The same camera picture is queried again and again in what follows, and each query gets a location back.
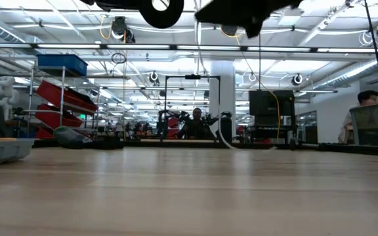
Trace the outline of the seated person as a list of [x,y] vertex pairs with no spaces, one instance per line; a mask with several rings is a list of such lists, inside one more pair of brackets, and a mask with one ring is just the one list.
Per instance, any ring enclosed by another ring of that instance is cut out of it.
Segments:
[[201,120],[202,111],[195,108],[190,119],[177,133],[178,139],[212,140],[214,138],[210,128]]

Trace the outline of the white square column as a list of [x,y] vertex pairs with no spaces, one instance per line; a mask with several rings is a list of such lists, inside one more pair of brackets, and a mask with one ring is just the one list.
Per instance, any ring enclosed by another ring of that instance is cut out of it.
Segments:
[[232,113],[231,131],[236,134],[236,80],[233,60],[214,60],[210,74],[220,76],[220,85],[215,78],[209,82],[209,113],[217,116],[223,111]]

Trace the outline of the black monitor on cart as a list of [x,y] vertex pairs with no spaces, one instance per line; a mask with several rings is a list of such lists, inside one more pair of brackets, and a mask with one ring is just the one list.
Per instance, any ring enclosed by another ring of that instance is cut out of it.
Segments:
[[253,123],[247,133],[252,142],[296,145],[297,122],[292,90],[249,91],[249,114]]

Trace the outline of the grey tool case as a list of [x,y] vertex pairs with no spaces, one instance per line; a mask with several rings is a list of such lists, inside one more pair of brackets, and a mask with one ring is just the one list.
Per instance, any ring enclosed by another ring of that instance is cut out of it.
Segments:
[[29,138],[0,138],[0,164],[19,161],[27,157],[35,140]]

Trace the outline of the long light bar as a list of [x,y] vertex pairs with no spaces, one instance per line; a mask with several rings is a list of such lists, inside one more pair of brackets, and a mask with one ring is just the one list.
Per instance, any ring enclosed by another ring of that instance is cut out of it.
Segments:
[[144,45],[144,44],[60,44],[60,43],[0,43],[6,49],[83,49],[83,50],[188,50],[223,52],[277,52],[277,53],[334,53],[372,54],[378,49],[370,48],[318,48],[318,47],[262,47],[219,45]]

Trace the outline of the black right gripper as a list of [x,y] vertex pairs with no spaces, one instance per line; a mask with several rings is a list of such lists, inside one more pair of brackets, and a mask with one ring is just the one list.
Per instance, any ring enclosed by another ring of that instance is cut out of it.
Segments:
[[229,26],[246,26],[248,38],[260,34],[263,22],[276,11],[286,7],[296,9],[303,0],[256,0],[249,12],[249,0],[212,0],[203,6],[195,19],[202,23],[221,24]]

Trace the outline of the black stand base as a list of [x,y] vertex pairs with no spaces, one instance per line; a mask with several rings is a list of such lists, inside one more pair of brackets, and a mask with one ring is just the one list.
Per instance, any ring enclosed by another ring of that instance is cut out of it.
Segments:
[[223,137],[228,143],[232,142],[232,120],[229,117],[221,117],[220,130],[217,131],[217,137],[222,141]]

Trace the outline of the white ceiling box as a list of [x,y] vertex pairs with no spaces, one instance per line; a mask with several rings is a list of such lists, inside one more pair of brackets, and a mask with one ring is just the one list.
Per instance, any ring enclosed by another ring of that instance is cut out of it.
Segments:
[[301,18],[304,11],[301,9],[285,10],[281,15],[278,24],[280,26],[292,26]]

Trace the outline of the blue plastic bin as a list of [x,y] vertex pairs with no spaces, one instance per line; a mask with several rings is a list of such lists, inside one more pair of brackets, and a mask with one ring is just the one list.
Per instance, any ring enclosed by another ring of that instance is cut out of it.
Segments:
[[88,64],[75,54],[38,54],[37,68],[49,75],[85,77]]

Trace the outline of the thin black vertical pole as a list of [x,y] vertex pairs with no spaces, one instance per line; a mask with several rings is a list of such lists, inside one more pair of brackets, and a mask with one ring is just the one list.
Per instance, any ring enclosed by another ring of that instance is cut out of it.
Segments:
[[259,46],[259,72],[258,72],[258,75],[259,75],[259,78],[258,78],[258,86],[259,86],[259,90],[261,90],[261,69],[262,69],[262,66],[261,66],[261,33],[259,32],[259,35],[258,35],[258,46]]

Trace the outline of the red plastic bin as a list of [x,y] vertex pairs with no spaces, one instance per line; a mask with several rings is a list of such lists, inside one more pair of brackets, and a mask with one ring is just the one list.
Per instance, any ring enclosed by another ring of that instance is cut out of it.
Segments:
[[49,128],[39,127],[35,134],[35,137],[42,140],[54,139],[53,130]]
[[62,88],[46,81],[39,85],[36,93],[52,103],[53,106],[57,108],[62,106],[64,110],[94,115],[98,109],[98,106],[87,95],[72,88]]
[[48,104],[41,104],[35,113],[35,117],[52,129],[59,126],[80,127],[83,123],[81,119],[78,119],[66,110],[63,111],[61,119],[60,110],[57,107]]

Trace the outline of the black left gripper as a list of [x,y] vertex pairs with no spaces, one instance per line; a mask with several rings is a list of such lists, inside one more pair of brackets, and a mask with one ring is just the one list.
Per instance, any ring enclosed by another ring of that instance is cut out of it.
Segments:
[[102,10],[110,12],[116,9],[138,10],[141,0],[80,0],[87,5],[96,4]]

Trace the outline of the metal shelf rack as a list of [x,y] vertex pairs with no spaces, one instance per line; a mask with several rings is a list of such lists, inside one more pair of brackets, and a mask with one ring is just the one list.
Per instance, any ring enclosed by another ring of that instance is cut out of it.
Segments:
[[[69,87],[69,86],[66,85],[66,79],[67,79],[67,78],[72,78],[72,77],[70,77],[70,76],[65,76],[65,69],[63,69],[63,72],[62,72],[62,75],[61,75],[61,76],[55,76],[55,77],[59,77],[59,78],[60,78],[60,84],[57,85],[57,86],[62,87],[63,89],[64,89],[64,88],[71,88],[71,89],[74,89],[74,90],[76,91],[76,89],[77,89],[76,86]],[[38,95],[38,94],[36,93],[36,90],[33,90],[33,89],[30,90],[30,95],[33,95],[33,94]],[[50,102],[48,102],[48,101],[46,101],[46,102],[47,102],[46,104],[53,106],[52,103],[50,103]],[[38,108],[37,108],[36,110],[28,109],[26,112],[27,112],[28,114],[33,115],[33,116],[35,117],[35,113],[37,112],[37,110],[38,110]],[[60,118],[62,119],[62,114],[63,114],[64,109],[63,109],[62,106],[60,106],[59,110],[60,110]],[[85,135],[85,136],[88,136],[89,138],[94,138],[94,137],[96,136],[96,133],[97,133],[97,124],[93,123],[91,126],[87,126],[87,118],[88,118],[88,117],[95,118],[95,115],[97,114],[98,110],[95,112],[94,115],[82,114],[82,113],[80,113],[80,112],[74,112],[74,111],[71,111],[71,110],[66,110],[66,111],[72,113],[74,116],[76,116],[78,119],[81,119],[81,121],[83,122],[83,123],[81,124],[80,127],[68,127],[68,128],[74,129],[74,130],[77,131],[78,133],[81,133],[81,134],[83,134],[83,135]],[[48,127],[48,126],[47,126],[45,123],[43,123],[42,121],[40,121],[40,124],[39,124],[38,128],[39,128],[39,127],[49,128],[49,129],[53,130],[53,132],[54,132],[54,129],[52,129],[51,127]]]

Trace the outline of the black table frame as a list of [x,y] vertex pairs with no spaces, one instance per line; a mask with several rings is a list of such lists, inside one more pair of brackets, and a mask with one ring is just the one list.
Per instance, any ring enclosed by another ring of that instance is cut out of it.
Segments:
[[[224,144],[208,141],[208,140],[141,140],[141,141],[126,141],[123,143],[125,147],[132,148],[227,148]],[[234,143],[233,146],[237,149],[290,149],[290,150],[314,150],[327,151],[339,153],[353,153],[362,155],[376,155],[378,156],[378,146],[357,146],[345,144],[246,144]]]

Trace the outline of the grey mesh office chair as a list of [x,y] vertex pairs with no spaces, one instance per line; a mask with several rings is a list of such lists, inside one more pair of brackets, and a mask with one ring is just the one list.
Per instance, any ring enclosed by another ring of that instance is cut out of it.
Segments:
[[350,109],[354,143],[378,146],[378,104]]

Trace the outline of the distant black gantry frame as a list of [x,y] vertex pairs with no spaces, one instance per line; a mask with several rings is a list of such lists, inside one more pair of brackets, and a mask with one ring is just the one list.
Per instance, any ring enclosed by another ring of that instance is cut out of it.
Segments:
[[167,137],[167,134],[168,134],[168,116],[166,116],[166,113],[168,112],[167,110],[167,89],[168,89],[168,80],[169,79],[186,79],[186,80],[200,80],[200,79],[216,79],[219,83],[218,85],[218,105],[221,104],[221,76],[219,75],[216,75],[216,76],[210,76],[210,75],[196,75],[196,74],[190,74],[190,75],[173,75],[173,76],[169,76],[169,75],[166,75],[165,76],[165,97],[164,97],[164,109],[162,110],[162,112],[164,113],[164,118],[163,118],[163,122],[164,122],[164,125],[163,125],[163,130],[161,132],[161,136],[160,136],[160,141],[164,141]]

